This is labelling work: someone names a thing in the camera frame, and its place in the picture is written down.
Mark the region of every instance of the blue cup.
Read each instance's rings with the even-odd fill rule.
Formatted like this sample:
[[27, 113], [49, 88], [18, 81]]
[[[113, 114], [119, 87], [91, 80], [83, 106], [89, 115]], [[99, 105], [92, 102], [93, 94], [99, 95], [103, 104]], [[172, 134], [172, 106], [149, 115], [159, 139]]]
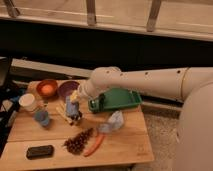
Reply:
[[35, 112], [34, 119], [42, 126], [47, 126], [50, 122], [49, 114], [45, 110]]

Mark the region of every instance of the wooden tabletop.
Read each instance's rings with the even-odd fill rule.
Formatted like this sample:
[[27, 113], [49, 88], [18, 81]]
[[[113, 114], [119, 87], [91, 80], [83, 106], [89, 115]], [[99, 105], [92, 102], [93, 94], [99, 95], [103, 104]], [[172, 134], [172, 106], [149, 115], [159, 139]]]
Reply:
[[[42, 100], [36, 92], [38, 82], [31, 82], [28, 92], [33, 93], [38, 100]], [[52, 168], [71, 168], [100, 165], [119, 165], [153, 161], [153, 153], [146, 129], [143, 113], [140, 107], [122, 110], [124, 125], [119, 130], [106, 136], [100, 148], [91, 156], [73, 155], [62, 147], [64, 141], [74, 137], [81, 131], [96, 127], [107, 121], [109, 112], [92, 114], [87, 101], [80, 102], [83, 113], [82, 123], [70, 126], [56, 111], [59, 99], [48, 102], [48, 112], [51, 122], [47, 128], [41, 127], [33, 117], [20, 109], [10, 132], [7, 144], [0, 159], [2, 170], [35, 170]], [[87, 147], [94, 142], [89, 140]], [[29, 147], [53, 145], [53, 157], [28, 160], [26, 151]]]

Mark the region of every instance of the bowl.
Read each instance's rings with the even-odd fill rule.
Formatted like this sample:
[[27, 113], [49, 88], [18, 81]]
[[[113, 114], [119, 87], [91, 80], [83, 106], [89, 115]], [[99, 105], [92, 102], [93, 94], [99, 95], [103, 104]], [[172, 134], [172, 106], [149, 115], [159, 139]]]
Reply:
[[78, 86], [79, 83], [76, 81], [66, 81], [61, 84], [58, 88], [58, 95], [60, 99], [65, 102], [66, 96], [71, 95], [74, 90], [78, 89]]
[[58, 84], [54, 79], [42, 80], [36, 87], [38, 94], [44, 98], [53, 97], [57, 92], [57, 89]]

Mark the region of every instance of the dark background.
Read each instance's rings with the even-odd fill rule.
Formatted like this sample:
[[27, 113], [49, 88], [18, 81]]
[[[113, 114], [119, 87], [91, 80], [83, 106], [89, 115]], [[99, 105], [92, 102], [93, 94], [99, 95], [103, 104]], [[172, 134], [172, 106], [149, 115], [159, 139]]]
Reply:
[[89, 69], [142, 70], [212, 66], [213, 43], [0, 20], [0, 55]]

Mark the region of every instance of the cup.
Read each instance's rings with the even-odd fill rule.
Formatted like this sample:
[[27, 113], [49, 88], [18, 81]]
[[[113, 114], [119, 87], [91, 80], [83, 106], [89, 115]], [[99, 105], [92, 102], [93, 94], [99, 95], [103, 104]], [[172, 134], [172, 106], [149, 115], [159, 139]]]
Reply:
[[34, 112], [38, 107], [35, 96], [31, 93], [24, 94], [19, 99], [19, 104], [28, 112]]
[[38, 110], [34, 114], [34, 119], [41, 125], [41, 126], [47, 126], [49, 125], [50, 118], [49, 114], [45, 110]]

